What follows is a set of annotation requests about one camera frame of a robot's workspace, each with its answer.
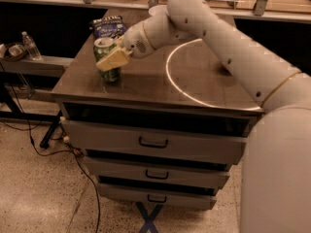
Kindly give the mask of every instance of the black drawer handle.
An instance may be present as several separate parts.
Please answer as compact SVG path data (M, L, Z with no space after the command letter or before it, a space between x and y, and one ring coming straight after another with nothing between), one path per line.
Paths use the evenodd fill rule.
M145 175L146 177L150 179L156 179L156 180L167 180L168 178L168 172L166 172L166 175L164 177L159 177L159 176L153 176L153 175L148 174L148 169L146 169Z
M151 195L150 195L150 194L148 194L147 199L148 199L149 202L153 202L153 203L162 203L162 204L163 204L163 203L166 202L166 196L164 197L163 200L155 200L155 199L152 199L152 198L151 198Z
M168 140L166 139L163 143L156 143L156 142L151 143L151 142L144 140L143 137L140 136L138 139L138 143L140 146L143 146L143 147L165 149L167 147Z

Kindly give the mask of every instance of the drawer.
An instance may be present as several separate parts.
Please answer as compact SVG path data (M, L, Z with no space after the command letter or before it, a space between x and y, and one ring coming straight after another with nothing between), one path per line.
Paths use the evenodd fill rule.
M245 139L65 120L71 143L105 150L173 159L238 164Z
M149 189L137 189L122 185L99 183L98 192L101 196L110 199L129 200L143 203L157 203L162 205L179 206L211 210L216 198L213 196L188 195L184 193L172 193L167 191L154 191Z
M213 188L214 195L229 177L228 172L106 158L85 157L84 164L94 176Z

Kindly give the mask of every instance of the concrete floor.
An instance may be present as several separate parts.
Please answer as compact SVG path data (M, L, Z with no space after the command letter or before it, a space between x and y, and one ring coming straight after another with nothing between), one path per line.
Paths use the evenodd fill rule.
M58 111L53 102L27 100L22 96L20 104L27 112L56 115ZM8 110L5 104L0 104L1 110ZM95 232L96 193L73 154L39 156L30 144L27 130L13 129L0 119L0 232ZM27 128L24 121L5 122ZM59 140L50 140L47 150L39 148L48 128L48 124L41 124L31 131L38 151L68 150ZM58 127L52 137L57 138L61 133L61 127ZM241 163L233 166L230 174L211 211L170 206L156 208L154 204L138 205L101 197L98 232L238 233ZM157 209L160 210L156 218L148 218L152 212L156 214Z

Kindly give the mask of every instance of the clear water bottle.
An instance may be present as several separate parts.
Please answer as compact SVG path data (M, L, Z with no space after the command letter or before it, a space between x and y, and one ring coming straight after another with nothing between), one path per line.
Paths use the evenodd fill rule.
M23 31L21 33L22 36L22 42L25 45L30 58L32 58L33 60L39 60L42 59L42 56L35 44L35 42L33 41L32 37L30 35L27 34L27 32Z

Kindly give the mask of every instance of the can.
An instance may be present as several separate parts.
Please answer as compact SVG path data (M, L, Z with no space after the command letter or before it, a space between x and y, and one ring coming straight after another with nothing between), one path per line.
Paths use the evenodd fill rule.
M109 52L116 46L115 40L110 37L102 37L95 40L93 50L96 62L108 55ZM121 67L117 67L109 71L99 70L99 73L105 82L114 83L118 81L121 76Z

